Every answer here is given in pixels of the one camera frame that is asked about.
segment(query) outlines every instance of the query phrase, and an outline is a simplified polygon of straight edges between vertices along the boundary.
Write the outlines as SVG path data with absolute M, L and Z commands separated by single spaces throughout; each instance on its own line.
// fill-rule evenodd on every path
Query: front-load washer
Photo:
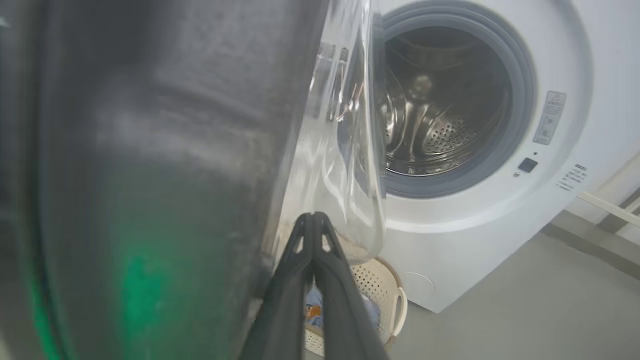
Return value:
M 382 0 L 387 233 L 440 312 L 640 150 L 640 3 Z

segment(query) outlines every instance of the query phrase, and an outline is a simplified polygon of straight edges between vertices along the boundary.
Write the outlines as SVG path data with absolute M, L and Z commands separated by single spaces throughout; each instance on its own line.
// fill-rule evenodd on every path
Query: concrete floor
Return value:
M 442 313 L 410 304 L 390 357 L 638 360 L 640 281 L 538 234 Z

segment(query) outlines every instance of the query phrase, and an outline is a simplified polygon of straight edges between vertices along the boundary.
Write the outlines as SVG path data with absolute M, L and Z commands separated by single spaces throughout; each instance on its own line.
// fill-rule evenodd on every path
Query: basket handle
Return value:
M 400 317 L 396 323 L 396 327 L 391 332 L 391 336 L 398 336 L 400 330 L 402 330 L 404 326 L 404 321 L 406 320 L 406 313 L 409 308 L 409 303 L 406 300 L 406 293 L 402 288 L 398 288 L 400 290 Z

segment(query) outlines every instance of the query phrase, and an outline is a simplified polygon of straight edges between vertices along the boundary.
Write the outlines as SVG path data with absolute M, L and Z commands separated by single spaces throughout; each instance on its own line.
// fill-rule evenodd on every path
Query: label sticker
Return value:
M 570 192 L 576 186 L 582 184 L 586 178 L 587 168 L 580 164 L 575 164 L 563 175 L 562 179 L 556 183 L 556 186 L 564 191 Z
M 542 111 L 542 117 L 540 118 L 538 130 L 536 131 L 536 136 L 533 138 L 533 142 L 549 145 L 551 139 L 554 137 L 558 122 L 560 122 L 560 115 L 562 115 L 565 100 L 566 94 L 553 91 L 547 92 L 545 108 Z

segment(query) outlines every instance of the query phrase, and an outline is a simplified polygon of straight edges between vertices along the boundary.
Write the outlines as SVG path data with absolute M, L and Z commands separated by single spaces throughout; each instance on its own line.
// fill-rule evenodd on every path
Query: white plastic basket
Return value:
M 407 301 L 402 289 L 402 282 L 396 271 L 386 261 L 375 258 L 361 265 L 351 267 L 353 277 L 360 292 L 367 295 L 380 308 L 378 331 L 389 349 L 404 326 L 406 320 Z M 400 299 L 400 314 L 396 312 Z M 305 329 L 305 347 L 307 350 L 324 356 L 324 338 L 322 332 L 307 325 Z

